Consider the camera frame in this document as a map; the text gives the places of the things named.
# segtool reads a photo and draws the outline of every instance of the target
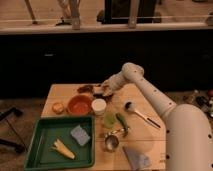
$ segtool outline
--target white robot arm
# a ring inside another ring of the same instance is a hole
[[[166,125],[166,171],[213,171],[213,135],[205,114],[189,104],[177,105],[144,77],[142,67],[125,63],[111,76],[108,93],[134,83]]]

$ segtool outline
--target green tray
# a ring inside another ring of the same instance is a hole
[[[70,135],[70,131],[78,125],[91,137],[83,147]],[[40,119],[34,129],[24,170],[52,170],[92,166],[95,161],[94,125],[94,118],[89,115]],[[51,148],[57,138],[75,154],[76,158],[74,160],[64,157]]]

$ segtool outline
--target red bowl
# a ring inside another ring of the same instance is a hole
[[[92,100],[85,95],[76,95],[70,99],[67,111],[72,115],[86,115],[91,111]]]

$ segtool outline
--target white container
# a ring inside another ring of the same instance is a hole
[[[106,101],[104,99],[95,99],[92,101],[92,109],[96,115],[103,115],[106,110]]]

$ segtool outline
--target black cabinet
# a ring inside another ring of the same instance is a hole
[[[0,97],[46,96],[52,83],[102,82],[125,62],[159,89],[213,87],[213,30],[0,36]]]

